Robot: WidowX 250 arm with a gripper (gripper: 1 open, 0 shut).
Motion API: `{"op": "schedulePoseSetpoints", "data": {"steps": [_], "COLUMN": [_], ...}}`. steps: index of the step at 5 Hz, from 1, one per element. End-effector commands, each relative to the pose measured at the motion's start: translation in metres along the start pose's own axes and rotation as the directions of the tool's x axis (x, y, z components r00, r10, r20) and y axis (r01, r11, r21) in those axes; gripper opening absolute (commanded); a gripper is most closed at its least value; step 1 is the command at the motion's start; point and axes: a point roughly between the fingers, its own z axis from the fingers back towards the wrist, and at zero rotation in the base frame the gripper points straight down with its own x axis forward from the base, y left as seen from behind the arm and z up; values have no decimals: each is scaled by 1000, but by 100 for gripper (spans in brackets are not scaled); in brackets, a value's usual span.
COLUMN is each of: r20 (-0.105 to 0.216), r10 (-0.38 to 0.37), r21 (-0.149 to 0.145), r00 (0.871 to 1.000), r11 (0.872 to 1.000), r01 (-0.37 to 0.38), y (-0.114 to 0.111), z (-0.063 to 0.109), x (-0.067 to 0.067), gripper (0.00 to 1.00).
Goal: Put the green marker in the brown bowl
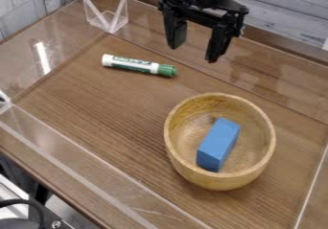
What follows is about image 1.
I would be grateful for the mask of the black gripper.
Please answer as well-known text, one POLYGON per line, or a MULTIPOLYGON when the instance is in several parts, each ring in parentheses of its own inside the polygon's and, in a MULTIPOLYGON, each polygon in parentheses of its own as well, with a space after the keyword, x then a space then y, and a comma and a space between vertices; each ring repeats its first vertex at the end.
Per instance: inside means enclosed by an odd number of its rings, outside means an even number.
POLYGON ((216 25, 205 59, 214 63, 225 54, 232 38, 238 37, 249 9, 234 0, 162 0, 166 43, 177 49, 186 41, 188 21, 216 25))

